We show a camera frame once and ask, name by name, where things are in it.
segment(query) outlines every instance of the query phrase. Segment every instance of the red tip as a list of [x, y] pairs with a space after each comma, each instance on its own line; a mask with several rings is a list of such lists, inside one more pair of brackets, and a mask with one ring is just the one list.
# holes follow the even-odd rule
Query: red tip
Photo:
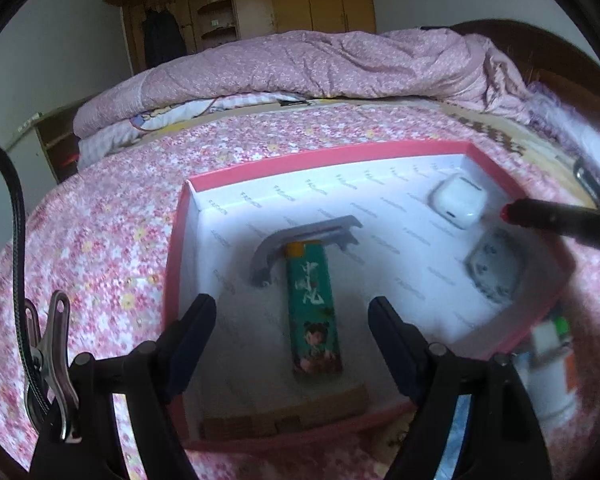
[[509, 207], [511, 204], [505, 204], [502, 210], [500, 211], [500, 218], [502, 218], [507, 224], [511, 223], [509, 219]]

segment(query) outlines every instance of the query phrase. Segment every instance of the gray translucent object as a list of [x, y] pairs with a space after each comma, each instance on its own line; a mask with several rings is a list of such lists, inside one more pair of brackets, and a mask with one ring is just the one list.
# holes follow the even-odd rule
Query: gray translucent object
[[336, 244], [345, 251], [349, 244], [358, 244], [358, 240], [349, 232], [352, 227], [362, 227], [362, 224], [355, 216], [348, 215], [273, 233], [263, 240], [253, 255], [250, 273], [251, 285], [259, 287], [270, 285], [271, 267], [278, 258], [284, 256], [286, 244], [320, 240], [323, 245]]
[[504, 229], [487, 232], [467, 261], [469, 275], [488, 300], [497, 304], [513, 301], [525, 269], [522, 244]]

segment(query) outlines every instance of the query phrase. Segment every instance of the green bottle cap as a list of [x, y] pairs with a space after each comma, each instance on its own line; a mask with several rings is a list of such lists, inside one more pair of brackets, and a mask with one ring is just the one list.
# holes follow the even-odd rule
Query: green bottle cap
[[569, 322], [563, 316], [554, 319], [555, 331], [558, 333], [558, 337], [568, 335], [570, 333]]

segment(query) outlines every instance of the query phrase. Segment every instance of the cabinet shelf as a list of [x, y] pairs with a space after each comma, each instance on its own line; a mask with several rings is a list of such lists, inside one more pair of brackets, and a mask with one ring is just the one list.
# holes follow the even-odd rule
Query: cabinet shelf
[[203, 5], [198, 9], [198, 14], [208, 14], [215, 10], [231, 9], [231, 0], [218, 0], [217, 2], [211, 2], [210, 4]]
[[217, 38], [218, 36], [224, 36], [225, 34], [235, 34], [235, 25], [214, 28], [213, 30], [202, 34], [200, 38], [208, 40], [209, 38]]

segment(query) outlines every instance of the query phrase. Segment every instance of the cartoon girl illustration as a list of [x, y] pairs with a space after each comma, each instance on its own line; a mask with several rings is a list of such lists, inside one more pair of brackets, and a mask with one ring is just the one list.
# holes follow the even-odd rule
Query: cartoon girl illustration
[[322, 323], [305, 322], [304, 341], [309, 345], [307, 354], [300, 359], [300, 368], [303, 372], [311, 374], [314, 372], [329, 372], [338, 369], [338, 357], [325, 348], [327, 335], [329, 334], [329, 322]]

